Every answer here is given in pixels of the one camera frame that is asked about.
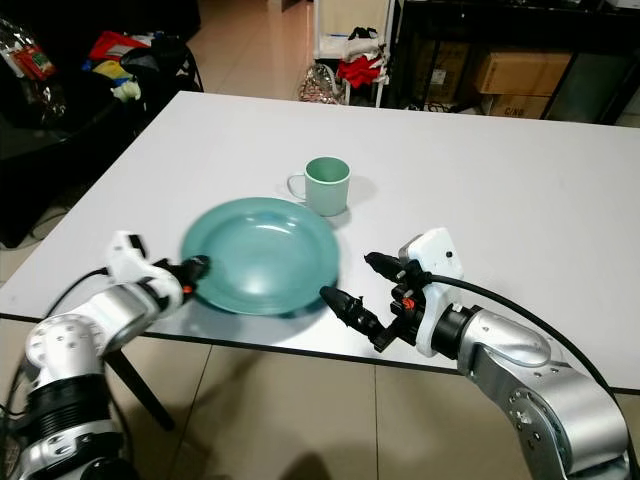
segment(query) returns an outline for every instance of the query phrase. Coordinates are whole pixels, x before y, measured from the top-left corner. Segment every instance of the tile floor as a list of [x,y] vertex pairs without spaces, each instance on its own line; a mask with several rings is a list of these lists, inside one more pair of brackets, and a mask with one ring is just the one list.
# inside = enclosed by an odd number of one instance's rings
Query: tile floor
[[[203,0],[190,41],[205,89],[294,99],[313,4]],[[0,252],[0,285],[37,245]],[[30,325],[0,322],[0,392]],[[109,375],[145,480],[529,478],[511,427],[458,376],[138,338],[125,350],[177,427]],[[636,444],[640,398],[621,395]]]

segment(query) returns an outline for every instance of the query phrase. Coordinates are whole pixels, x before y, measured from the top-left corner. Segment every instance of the teal plate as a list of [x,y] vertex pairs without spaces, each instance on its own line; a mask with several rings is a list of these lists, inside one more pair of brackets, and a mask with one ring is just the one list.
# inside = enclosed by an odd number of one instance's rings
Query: teal plate
[[192,255],[211,259],[198,297],[235,313],[297,310],[338,278],[338,244],[328,222],[275,198],[243,198],[209,210],[182,244],[182,258]]

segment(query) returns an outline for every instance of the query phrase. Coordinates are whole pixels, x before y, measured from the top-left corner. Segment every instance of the green mug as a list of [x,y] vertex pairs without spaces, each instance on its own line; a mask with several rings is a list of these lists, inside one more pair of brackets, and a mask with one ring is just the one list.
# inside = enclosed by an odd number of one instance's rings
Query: green mug
[[[349,191],[349,165],[339,158],[314,158],[304,169],[304,173],[294,173],[287,178],[291,194],[307,202],[307,206],[323,217],[331,217],[347,208]],[[304,193],[293,188],[293,179],[304,177]]]

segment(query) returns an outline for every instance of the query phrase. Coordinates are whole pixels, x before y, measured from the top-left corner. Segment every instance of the white table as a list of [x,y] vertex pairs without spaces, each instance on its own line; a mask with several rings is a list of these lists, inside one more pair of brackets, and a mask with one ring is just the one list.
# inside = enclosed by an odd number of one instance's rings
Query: white table
[[[363,255],[396,254],[414,235],[446,226],[466,279],[546,319],[613,386],[640,389],[639,153],[633,129],[181,93],[0,289],[0,311],[43,315],[67,285],[104,265],[117,229],[140,233],[150,258],[178,260],[186,230],[203,212],[241,197],[291,199],[287,175],[333,155],[353,172],[350,208],[331,219],[341,249],[338,286],[364,295],[381,320],[392,318],[392,285]],[[104,286],[90,280],[66,305]],[[151,332],[454,367],[400,340],[376,354],[326,308],[270,318],[192,302]]]

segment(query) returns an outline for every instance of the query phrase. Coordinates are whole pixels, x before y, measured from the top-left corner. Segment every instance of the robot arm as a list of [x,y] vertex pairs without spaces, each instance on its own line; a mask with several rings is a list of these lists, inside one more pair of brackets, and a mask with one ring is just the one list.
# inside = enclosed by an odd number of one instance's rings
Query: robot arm
[[332,287],[320,293],[338,318],[366,335],[378,352],[397,337],[426,356],[440,353],[456,360],[460,373],[514,426],[535,480],[629,478],[622,413],[592,378],[563,360],[553,339],[483,308],[465,308],[457,288],[426,281],[431,274],[462,278],[445,229],[416,237],[399,258],[370,253],[365,259],[398,283],[391,304],[396,318],[388,327],[361,298]]
[[191,298],[208,264],[198,256],[152,265],[138,236],[116,234],[107,267],[114,285],[43,320],[27,337],[31,391],[13,428],[23,453],[12,478],[137,478],[118,458],[122,438],[110,418],[101,358]]

